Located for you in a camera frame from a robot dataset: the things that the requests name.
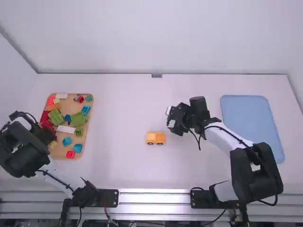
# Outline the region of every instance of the wooden tray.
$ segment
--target wooden tray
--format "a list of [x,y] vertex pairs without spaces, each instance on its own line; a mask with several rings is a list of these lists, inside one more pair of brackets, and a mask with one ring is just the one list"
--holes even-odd
[[[51,146],[49,146],[49,151],[50,151],[51,157],[54,158],[54,159],[67,159],[67,160],[78,159],[78,158],[81,157],[81,155],[84,151],[84,144],[85,144],[85,140],[86,140],[87,130],[88,130],[88,127],[89,127],[89,119],[90,119],[90,114],[91,114],[91,111],[92,111],[92,106],[93,106],[94,100],[92,100],[90,102],[87,102],[85,100],[85,97],[88,96],[88,95],[91,95],[91,94],[81,94],[81,95],[84,97],[84,101],[82,103],[74,102],[73,99],[77,96],[77,94],[68,94],[66,99],[60,99],[60,108],[59,108],[59,110],[60,110],[61,114],[63,115],[63,117],[67,114],[73,115],[77,112],[80,112],[82,107],[85,106],[85,105],[90,106],[91,109],[90,109],[90,111],[87,115],[88,120],[86,121],[86,123],[84,125],[80,126],[81,128],[83,128],[83,136],[82,137],[77,137],[75,133],[70,134],[70,133],[66,133],[66,132],[56,131],[57,143],[58,144],[55,145],[53,148],[51,148]],[[65,126],[70,126],[70,127],[73,127],[73,128],[77,128],[77,127],[73,126],[72,123],[70,125],[68,125],[67,121],[64,121],[60,125],[65,125]],[[62,141],[65,137],[70,137],[72,139],[72,144],[70,144],[66,147],[64,147],[63,143],[62,143]],[[75,144],[82,144],[82,151],[80,153],[76,152],[74,158],[66,158],[67,151],[73,150],[73,146]]]

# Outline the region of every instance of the orange toy car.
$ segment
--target orange toy car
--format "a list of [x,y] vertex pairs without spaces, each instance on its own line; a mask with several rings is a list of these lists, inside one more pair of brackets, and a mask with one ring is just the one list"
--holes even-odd
[[146,134],[146,143],[148,145],[158,144],[163,145],[166,142],[166,135],[163,132],[149,131]]

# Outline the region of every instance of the metal bracket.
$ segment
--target metal bracket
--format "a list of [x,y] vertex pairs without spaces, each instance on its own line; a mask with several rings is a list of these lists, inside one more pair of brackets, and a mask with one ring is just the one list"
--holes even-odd
[[235,202],[220,202],[213,199],[210,191],[192,190],[190,205],[193,209],[233,209]]
[[151,74],[151,78],[162,78],[162,74],[160,74],[160,73],[152,73]]
[[114,208],[118,206],[119,191],[117,189],[99,189],[101,199],[90,207],[106,207]]

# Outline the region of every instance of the metal rail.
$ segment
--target metal rail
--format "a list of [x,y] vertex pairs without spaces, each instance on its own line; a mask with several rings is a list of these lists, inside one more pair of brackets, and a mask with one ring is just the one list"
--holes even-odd
[[[120,189],[119,205],[108,209],[118,220],[213,220],[222,210],[194,210],[189,190]],[[0,191],[0,218],[59,218],[65,193],[59,191]],[[69,218],[79,218],[79,208],[70,209]],[[248,205],[251,221],[302,222],[303,194],[279,195],[275,207],[259,202]],[[82,210],[83,219],[107,219],[103,208]],[[228,221],[226,212],[220,221]]]

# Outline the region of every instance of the blue mat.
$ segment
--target blue mat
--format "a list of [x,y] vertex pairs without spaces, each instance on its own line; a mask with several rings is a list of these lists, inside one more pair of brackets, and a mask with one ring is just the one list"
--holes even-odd
[[271,146],[276,162],[284,162],[284,151],[266,98],[225,95],[221,97],[221,108],[228,128],[252,142],[266,142]]

